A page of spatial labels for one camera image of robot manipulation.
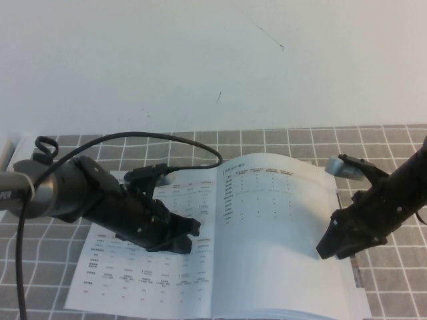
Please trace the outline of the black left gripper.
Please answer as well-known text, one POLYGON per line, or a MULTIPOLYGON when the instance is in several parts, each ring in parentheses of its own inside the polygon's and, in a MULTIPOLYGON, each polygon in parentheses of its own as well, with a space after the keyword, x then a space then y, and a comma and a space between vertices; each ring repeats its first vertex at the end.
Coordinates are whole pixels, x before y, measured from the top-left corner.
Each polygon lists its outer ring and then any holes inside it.
POLYGON ((198 237, 201 227, 198 220, 171 214, 162 202, 119 183, 100 188, 82 217, 147 252, 180 255, 191 253, 192 241, 188 235, 198 237))

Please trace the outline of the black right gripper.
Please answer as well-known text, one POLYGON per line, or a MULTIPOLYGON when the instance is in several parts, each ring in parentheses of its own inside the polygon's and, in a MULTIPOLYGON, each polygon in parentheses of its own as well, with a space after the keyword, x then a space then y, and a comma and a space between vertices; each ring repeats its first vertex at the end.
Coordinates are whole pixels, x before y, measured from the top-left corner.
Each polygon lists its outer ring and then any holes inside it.
POLYGON ((322 259, 346 259, 365 249, 387 244, 387 236, 417 212, 417 180, 381 179, 355 194, 353 204, 333 214, 316 246, 322 259))

